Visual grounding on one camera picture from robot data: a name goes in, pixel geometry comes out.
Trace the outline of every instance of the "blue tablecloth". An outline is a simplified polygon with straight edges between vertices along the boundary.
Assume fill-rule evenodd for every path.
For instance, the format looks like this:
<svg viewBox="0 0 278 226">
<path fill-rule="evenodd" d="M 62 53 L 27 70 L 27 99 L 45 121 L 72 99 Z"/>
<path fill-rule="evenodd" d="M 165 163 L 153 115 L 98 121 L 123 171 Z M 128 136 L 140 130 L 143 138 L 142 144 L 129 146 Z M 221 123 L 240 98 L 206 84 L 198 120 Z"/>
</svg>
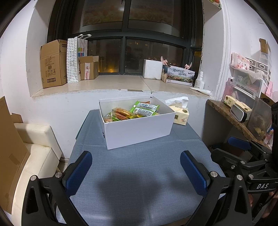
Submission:
<svg viewBox="0 0 278 226">
<path fill-rule="evenodd" d="M 166 137 L 107 150 L 99 112 L 92 110 L 69 161 L 90 151 L 93 164 L 70 199 L 90 226 L 157 226 L 185 218 L 194 212 L 202 197 L 196 194 L 180 165 L 184 150 L 189 150 L 209 171 L 224 175 L 188 123 L 173 124 Z"/>
</svg>

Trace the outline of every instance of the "das logo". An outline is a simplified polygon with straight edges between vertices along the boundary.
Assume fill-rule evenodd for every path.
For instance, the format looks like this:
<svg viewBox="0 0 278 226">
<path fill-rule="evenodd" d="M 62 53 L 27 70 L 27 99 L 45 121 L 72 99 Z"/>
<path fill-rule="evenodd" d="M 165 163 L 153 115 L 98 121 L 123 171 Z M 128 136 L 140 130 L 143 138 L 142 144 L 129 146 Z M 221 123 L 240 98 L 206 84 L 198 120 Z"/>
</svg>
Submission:
<svg viewBox="0 0 278 226">
<path fill-rule="evenodd" d="M 269 184 L 259 184 L 258 186 L 257 186 L 257 189 L 263 189 L 263 188 L 267 188 L 268 187 L 268 185 Z"/>
</svg>

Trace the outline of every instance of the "box with chinese characters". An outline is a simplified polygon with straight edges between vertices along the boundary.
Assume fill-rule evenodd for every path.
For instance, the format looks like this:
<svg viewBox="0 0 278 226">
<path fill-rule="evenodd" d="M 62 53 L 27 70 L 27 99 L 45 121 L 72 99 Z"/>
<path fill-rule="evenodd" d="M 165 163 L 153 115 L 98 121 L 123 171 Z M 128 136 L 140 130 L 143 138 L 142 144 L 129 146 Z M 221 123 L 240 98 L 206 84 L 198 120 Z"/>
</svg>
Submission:
<svg viewBox="0 0 278 226">
<path fill-rule="evenodd" d="M 163 65 L 161 80 L 163 82 L 178 83 L 192 86 L 195 72 L 181 67 Z"/>
</svg>

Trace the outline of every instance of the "window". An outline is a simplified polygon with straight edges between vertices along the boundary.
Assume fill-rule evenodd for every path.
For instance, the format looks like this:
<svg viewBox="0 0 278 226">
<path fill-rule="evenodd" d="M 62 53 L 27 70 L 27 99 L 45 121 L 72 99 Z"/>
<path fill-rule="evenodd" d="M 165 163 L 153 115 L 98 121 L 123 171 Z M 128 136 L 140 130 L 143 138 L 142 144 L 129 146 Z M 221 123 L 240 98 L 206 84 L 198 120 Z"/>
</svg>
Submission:
<svg viewBox="0 0 278 226">
<path fill-rule="evenodd" d="M 144 59 L 184 67 L 197 77 L 203 42 L 202 0 L 56 0 L 48 42 L 79 34 L 100 74 L 142 75 Z"/>
</svg>

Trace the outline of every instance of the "white chair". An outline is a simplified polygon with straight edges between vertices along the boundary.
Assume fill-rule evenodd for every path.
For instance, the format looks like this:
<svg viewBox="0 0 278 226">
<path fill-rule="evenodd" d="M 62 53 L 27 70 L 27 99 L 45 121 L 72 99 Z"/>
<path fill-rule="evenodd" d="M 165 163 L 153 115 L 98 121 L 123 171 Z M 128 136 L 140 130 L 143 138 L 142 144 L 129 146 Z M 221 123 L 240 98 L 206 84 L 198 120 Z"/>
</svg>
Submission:
<svg viewBox="0 0 278 226">
<path fill-rule="evenodd" d="M 11 221 L 14 226 L 21 226 L 21 214 L 25 191 L 32 175 L 39 178 L 52 177 L 55 174 L 62 155 L 51 126 L 26 123 L 14 124 L 30 156 L 16 186 Z"/>
</svg>

